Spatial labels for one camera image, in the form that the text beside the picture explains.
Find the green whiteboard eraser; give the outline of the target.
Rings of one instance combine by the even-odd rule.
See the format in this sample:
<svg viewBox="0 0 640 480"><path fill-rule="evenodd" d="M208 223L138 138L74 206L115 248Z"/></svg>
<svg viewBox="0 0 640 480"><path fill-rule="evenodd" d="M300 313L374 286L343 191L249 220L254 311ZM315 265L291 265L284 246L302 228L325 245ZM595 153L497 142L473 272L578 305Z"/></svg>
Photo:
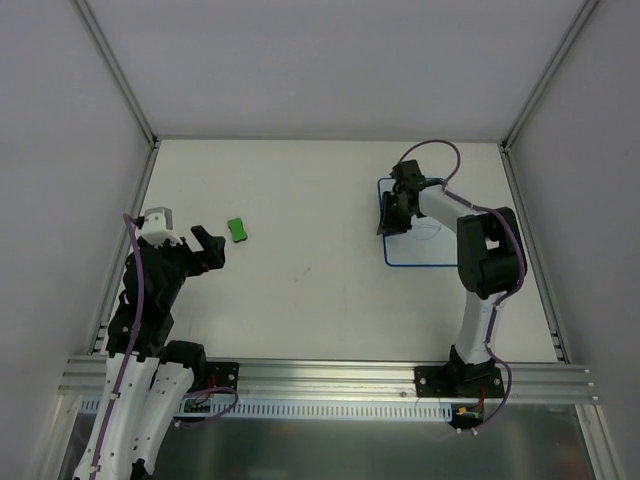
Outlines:
<svg viewBox="0 0 640 480"><path fill-rule="evenodd" d="M240 217L232 218L227 222L233 243L242 243L248 239L248 233L244 222Z"/></svg>

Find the blue-framed small whiteboard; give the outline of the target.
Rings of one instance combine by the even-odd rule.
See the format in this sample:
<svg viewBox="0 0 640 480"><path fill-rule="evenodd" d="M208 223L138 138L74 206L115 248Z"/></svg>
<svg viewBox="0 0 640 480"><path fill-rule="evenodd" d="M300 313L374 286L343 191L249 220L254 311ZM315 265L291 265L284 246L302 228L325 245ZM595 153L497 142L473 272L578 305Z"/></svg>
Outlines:
<svg viewBox="0 0 640 480"><path fill-rule="evenodd" d="M383 233L385 263L395 268L456 268L456 234L432 217L414 216L412 229L397 235Z"/></svg>

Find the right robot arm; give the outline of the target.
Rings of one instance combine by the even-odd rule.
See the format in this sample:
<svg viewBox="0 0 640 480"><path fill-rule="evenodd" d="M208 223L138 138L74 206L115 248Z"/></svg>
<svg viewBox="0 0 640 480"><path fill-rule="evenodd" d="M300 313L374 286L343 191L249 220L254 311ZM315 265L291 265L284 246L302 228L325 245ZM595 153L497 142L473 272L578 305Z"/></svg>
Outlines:
<svg viewBox="0 0 640 480"><path fill-rule="evenodd" d="M521 288L527 273L514 211L471 203L451 192L443 179L424 176L415 160L396 164L391 178L393 186L381 194L377 233L404 234L416 218L439 221L456 235L457 271L466 290L462 325L449 358L432 372L415 370L417 394L502 397L493 331L502 305Z"/></svg>

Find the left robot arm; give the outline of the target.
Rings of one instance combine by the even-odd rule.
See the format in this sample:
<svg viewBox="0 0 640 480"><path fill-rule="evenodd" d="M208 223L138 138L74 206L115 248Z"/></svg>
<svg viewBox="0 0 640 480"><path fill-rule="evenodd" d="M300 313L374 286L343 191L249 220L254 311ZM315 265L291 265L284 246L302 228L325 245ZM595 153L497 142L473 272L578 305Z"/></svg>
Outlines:
<svg viewBox="0 0 640 480"><path fill-rule="evenodd" d="M106 373L98 412L76 479L150 479L164 437L189 391L204 388L203 345L172 340L171 309L190 277L225 265L222 236L192 227L183 238L151 241L131 231L124 289L108 327Z"/></svg>

